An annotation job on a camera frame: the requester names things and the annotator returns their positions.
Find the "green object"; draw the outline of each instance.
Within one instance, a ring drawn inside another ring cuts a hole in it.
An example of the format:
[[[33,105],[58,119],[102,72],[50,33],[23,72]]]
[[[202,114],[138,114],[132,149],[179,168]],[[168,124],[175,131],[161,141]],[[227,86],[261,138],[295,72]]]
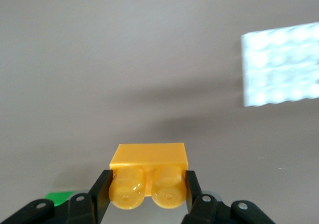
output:
[[[68,200],[68,198],[75,193],[75,191],[71,192],[61,192],[61,193],[49,193],[46,195],[45,199],[52,200],[54,202],[54,206],[61,205],[65,201]]]

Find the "yellow cylindrical knob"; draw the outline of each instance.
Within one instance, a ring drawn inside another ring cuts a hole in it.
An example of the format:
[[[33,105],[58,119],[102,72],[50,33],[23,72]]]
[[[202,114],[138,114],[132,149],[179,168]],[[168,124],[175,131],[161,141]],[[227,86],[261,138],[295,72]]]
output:
[[[141,169],[125,167],[118,170],[109,188],[111,202],[121,209],[137,208],[144,200],[145,177]]]
[[[177,208],[186,200],[187,189],[182,170],[166,166],[155,171],[152,199],[161,208]]]

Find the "yellow toy block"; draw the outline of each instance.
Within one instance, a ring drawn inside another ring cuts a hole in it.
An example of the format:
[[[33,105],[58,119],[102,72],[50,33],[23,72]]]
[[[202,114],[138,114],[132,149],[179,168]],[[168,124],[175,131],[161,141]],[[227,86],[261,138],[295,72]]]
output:
[[[186,199],[187,155],[183,143],[120,144],[110,163],[110,200],[121,209],[138,207],[151,196],[162,208]]]

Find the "gray surface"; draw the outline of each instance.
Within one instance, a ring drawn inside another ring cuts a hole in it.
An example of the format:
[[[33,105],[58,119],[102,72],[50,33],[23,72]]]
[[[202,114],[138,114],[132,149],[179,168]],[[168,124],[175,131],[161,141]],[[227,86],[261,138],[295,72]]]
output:
[[[244,108],[240,36],[318,0],[0,0],[0,217],[87,189],[119,143],[185,142],[204,190],[319,221],[318,100]],[[146,200],[104,223],[179,223]]]

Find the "yellow lego brick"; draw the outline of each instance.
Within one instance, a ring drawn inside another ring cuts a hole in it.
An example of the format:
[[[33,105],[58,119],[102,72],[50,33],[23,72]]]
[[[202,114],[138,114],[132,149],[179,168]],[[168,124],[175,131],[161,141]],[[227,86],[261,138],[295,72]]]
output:
[[[119,208],[135,208],[148,196],[163,208],[175,208],[186,198],[183,143],[120,144],[110,169],[114,179],[109,194]]]

